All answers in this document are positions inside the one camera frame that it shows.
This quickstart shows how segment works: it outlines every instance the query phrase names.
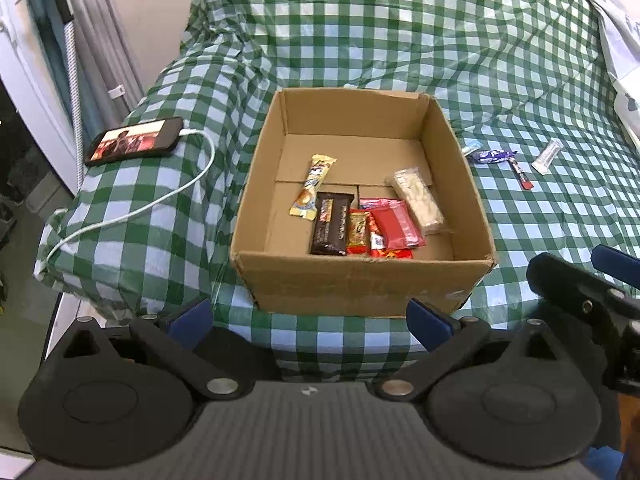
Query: white cable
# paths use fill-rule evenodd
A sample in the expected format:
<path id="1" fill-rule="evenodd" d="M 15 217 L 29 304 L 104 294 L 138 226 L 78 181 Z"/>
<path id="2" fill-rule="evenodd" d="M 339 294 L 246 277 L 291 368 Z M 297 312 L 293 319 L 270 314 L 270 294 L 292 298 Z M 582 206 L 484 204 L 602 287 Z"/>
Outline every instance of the white cable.
<path id="1" fill-rule="evenodd" d="M 66 66 L 71 94 L 71 122 L 76 140 L 76 177 L 78 192 L 84 180 L 84 139 L 82 138 L 82 111 L 80 108 L 80 87 L 78 84 L 78 57 L 76 56 L 76 38 L 74 22 L 65 24 Z"/>
<path id="2" fill-rule="evenodd" d="M 78 229 L 78 231 L 76 231 L 75 233 L 69 235 L 68 237 L 64 238 L 63 240 L 60 240 L 55 247 L 53 247 L 53 249 L 49 252 L 49 254 L 47 255 L 47 257 L 45 258 L 44 262 L 39 266 L 41 267 L 40 270 L 44 270 L 44 266 L 47 265 L 47 262 L 49 261 L 50 257 L 53 256 L 53 254 L 56 253 L 56 251 L 62 247 L 64 244 L 69 243 L 71 240 L 74 240 L 75 238 L 78 238 L 80 235 L 88 232 L 88 231 L 93 231 L 94 229 L 100 229 L 102 227 L 108 227 L 110 225 L 114 225 L 117 224 L 119 222 L 123 222 L 125 220 L 128 220 L 129 218 L 131 218 L 132 216 L 135 215 L 139 215 L 140 213 L 143 213 L 149 209 L 151 209 L 153 206 L 155 206 L 156 204 L 161 203 L 163 200 L 166 200 L 167 198 L 170 198 L 178 193 L 180 193 L 181 191 L 184 191 L 185 189 L 187 189 L 189 186 L 193 186 L 193 184 L 195 184 L 197 181 L 199 181 L 203 176 L 205 176 L 205 174 L 207 173 L 207 171 L 209 171 L 209 168 L 211 167 L 211 165 L 213 164 L 213 152 L 215 150 L 215 147 L 213 145 L 213 140 L 211 140 L 211 137 L 209 137 L 205 132 L 201 131 L 201 130 L 181 130 L 180 131 L 180 136 L 181 137 L 185 137 L 187 135 L 193 135 L 193 134 L 200 134 L 201 136 L 203 136 L 205 139 L 207 139 L 209 141 L 209 147 L 211 148 L 211 155 L 209 157 L 209 161 L 207 162 L 207 165 L 204 167 L 204 170 L 202 170 L 198 176 L 196 176 L 195 178 L 191 179 L 190 181 L 188 181 L 186 184 L 184 184 L 183 186 L 180 186 L 178 189 L 174 189 L 172 192 L 167 193 L 164 196 L 161 196 L 160 198 L 156 198 L 155 200 L 153 200 L 153 202 L 150 202 L 142 207 L 140 207 L 139 209 L 136 209 L 135 211 L 132 211 L 131 213 L 127 213 L 126 215 L 123 216 L 119 216 L 117 218 L 113 218 L 111 220 L 105 220 L 103 222 L 98 222 L 97 224 L 91 224 L 91 225 L 87 225 L 81 229 Z"/>

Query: braided hose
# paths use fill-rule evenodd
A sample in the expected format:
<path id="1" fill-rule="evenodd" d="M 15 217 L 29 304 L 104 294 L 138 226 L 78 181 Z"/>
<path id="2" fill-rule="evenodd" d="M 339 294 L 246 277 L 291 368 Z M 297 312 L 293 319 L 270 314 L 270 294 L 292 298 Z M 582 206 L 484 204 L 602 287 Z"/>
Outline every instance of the braided hose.
<path id="1" fill-rule="evenodd" d="M 65 25 L 66 66 L 71 94 L 71 120 L 76 140 L 76 171 L 78 191 L 84 180 L 84 139 L 82 138 L 82 114 L 80 109 L 80 85 L 78 84 L 78 58 L 76 57 L 76 38 L 74 22 Z"/>

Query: gingham tablecloth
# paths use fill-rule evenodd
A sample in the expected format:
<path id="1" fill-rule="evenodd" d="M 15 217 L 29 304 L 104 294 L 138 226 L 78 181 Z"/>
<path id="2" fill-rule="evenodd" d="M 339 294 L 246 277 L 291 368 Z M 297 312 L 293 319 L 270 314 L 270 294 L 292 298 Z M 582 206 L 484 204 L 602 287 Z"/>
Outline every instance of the gingham tablecloth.
<path id="1" fill-rule="evenodd" d="M 273 348 L 292 377 L 369 378 L 415 358 L 404 320 L 265 314 L 229 265 L 260 127 L 274 92 L 296 86 L 427 92 L 461 144 L 519 151 L 531 191 L 506 165 L 472 168 L 500 264 L 460 315 L 498 326 L 527 317 L 536 297 L 525 271 L 540 251 L 589 269 L 598 243 L 640 256 L 639 163 L 587 0 L 192 0 L 180 57 L 127 123 L 184 117 L 214 137 L 215 164 L 151 214 L 64 246 L 41 279 L 111 317 L 211 296 L 216 324 Z M 565 149 L 541 176 L 529 163 L 551 137 Z M 171 158 L 90 169 L 73 207 L 49 221 L 40 260 L 61 236 L 185 183 L 208 156 L 192 136 Z"/>

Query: logo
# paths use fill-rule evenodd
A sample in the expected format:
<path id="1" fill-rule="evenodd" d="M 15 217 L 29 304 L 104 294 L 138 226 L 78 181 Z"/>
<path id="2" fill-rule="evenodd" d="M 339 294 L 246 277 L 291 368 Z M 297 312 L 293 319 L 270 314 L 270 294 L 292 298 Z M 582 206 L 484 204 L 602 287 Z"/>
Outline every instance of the logo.
<path id="1" fill-rule="evenodd" d="M 318 393 L 318 389 L 315 386 L 306 386 L 305 388 L 302 388 L 300 391 L 302 392 L 303 395 L 306 395 L 307 397 L 314 396 L 316 393 Z"/>

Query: blue gripper pad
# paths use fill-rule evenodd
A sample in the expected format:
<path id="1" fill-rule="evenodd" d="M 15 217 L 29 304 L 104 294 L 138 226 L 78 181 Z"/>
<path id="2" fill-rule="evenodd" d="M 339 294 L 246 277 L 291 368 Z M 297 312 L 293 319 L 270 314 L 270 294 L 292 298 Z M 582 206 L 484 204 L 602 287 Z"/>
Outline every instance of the blue gripper pad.
<path id="1" fill-rule="evenodd" d="M 429 307 L 415 298 L 409 300 L 406 306 L 406 326 L 414 337 L 429 352 L 453 336 L 456 331 L 446 314 L 436 314 Z"/>
<path id="2" fill-rule="evenodd" d="M 213 327 L 211 302 L 203 300 L 187 308 L 167 324 L 166 334 L 187 350 L 193 350 Z"/>
<path id="3" fill-rule="evenodd" d="M 640 260 L 637 258 L 606 245 L 598 245 L 591 251 L 591 263 L 600 272 L 640 288 Z"/>

